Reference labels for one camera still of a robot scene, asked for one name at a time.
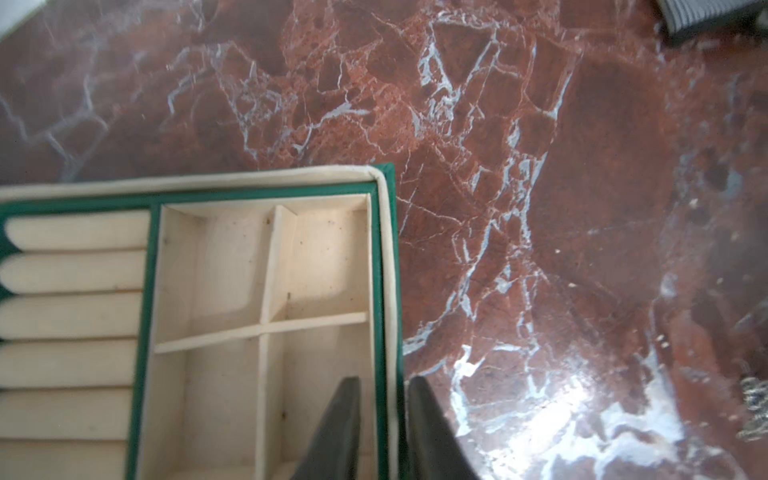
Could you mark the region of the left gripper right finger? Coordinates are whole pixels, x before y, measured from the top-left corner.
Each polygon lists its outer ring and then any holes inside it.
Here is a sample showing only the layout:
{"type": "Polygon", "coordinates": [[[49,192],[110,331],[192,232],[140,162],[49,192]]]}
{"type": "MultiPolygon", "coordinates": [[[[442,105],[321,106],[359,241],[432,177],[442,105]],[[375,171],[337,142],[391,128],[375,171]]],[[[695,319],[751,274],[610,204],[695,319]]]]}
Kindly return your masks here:
{"type": "Polygon", "coordinates": [[[408,385],[407,432],[412,479],[478,479],[422,376],[408,385]]]}

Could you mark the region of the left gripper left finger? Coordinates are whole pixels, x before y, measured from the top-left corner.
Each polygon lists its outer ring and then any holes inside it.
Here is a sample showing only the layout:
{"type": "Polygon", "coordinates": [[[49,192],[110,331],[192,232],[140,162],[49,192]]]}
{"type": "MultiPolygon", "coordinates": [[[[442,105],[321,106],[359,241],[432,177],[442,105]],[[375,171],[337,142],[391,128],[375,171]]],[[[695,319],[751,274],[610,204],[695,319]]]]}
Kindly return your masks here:
{"type": "Polygon", "coordinates": [[[357,478],[361,398],[360,378],[343,378],[293,479],[357,478]]]}

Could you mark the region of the green jewelry box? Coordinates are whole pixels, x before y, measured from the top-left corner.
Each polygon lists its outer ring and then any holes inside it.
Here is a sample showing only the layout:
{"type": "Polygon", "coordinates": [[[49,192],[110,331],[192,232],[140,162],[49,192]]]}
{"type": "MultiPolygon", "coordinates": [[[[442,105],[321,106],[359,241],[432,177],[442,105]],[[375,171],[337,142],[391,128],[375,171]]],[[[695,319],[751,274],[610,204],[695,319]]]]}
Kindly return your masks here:
{"type": "Polygon", "coordinates": [[[359,377],[403,479],[395,169],[1,191],[5,479],[289,479],[359,377]]]}

